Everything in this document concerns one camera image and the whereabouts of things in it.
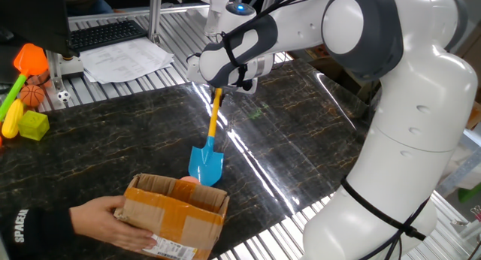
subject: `sleeve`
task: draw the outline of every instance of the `sleeve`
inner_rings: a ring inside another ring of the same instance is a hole
[[[2,222],[2,239],[11,259],[38,254],[72,242],[75,237],[69,209],[47,212],[20,210]]]

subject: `blue shovel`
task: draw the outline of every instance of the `blue shovel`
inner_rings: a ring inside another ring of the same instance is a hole
[[[192,148],[189,162],[189,174],[197,178],[204,186],[212,186],[222,176],[222,163],[224,154],[213,151],[213,142],[216,137],[217,112],[219,111],[220,96],[222,89],[216,88],[216,96],[213,100],[212,117],[210,118],[209,135],[204,148]]]

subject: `toy shovel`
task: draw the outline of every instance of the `toy shovel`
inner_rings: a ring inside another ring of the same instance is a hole
[[[27,78],[30,77],[30,75],[42,74],[48,69],[48,61],[47,57],[45,57],[44,50],[34,44],[25,44],[23,46],[14,60],[14,65],[15,68],[20,71],[20,76],[0,106],[0,122],[5,118],[8,109],[22,89]]]
[[[216,88],[213,100],[212,117],[210,118],[209,135],[205,147],[192,148],[189,163],[189,174],[201,181],[204,186],[212,186],[222,176],[222,163],[224,154],[213,151],[214,138],[216,137],[217,112],[219,111],[222,89]]]

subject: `green block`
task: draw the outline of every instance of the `green block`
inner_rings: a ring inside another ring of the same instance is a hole
[[[48,117],[45,114],[31,110],[27,110],[18,123],[18,130],[22,137],[37,141],[42,139],[49,129]]]

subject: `black marble table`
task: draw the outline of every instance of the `black marble table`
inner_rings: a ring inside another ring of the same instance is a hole
[[[210,93],[187,83],[49,112],[40,142],[15,138],[0,155],[0,219],[20,208],[47,209],[121,195],[139,173],[186,176],[202,147]],[[354,95],[302,62],[260,80],[255,95],[228,95],[220,109],[215,187],[231,197],[213,255],[331,194],[353,166],[365,126]],[[42,259],[144,259],[80,237]]]

